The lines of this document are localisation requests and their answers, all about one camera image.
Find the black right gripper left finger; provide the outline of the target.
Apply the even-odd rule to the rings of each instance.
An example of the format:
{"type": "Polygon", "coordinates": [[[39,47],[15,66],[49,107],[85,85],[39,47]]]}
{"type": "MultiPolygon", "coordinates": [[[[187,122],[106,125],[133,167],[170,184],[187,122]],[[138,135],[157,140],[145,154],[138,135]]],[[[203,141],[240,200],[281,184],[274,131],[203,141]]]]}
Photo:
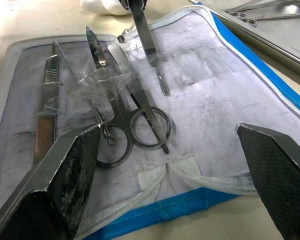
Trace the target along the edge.
{"type": "Polygon", "coordinates": [[[0,240],[72,240],[97,166],[96,125],[60,136],[0,209],[0,240]]]}

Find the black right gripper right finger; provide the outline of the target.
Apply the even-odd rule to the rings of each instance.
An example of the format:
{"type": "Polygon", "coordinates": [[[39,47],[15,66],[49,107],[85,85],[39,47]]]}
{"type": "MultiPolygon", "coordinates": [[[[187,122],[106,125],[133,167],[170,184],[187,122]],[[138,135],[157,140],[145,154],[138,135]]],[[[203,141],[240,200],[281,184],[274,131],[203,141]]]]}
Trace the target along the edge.
{"type": "Polygon", "coordinates": [[[300,146],[288,135],[246,123],[236,133],[256,191],[285,240],[300,240],[300,146]]]}

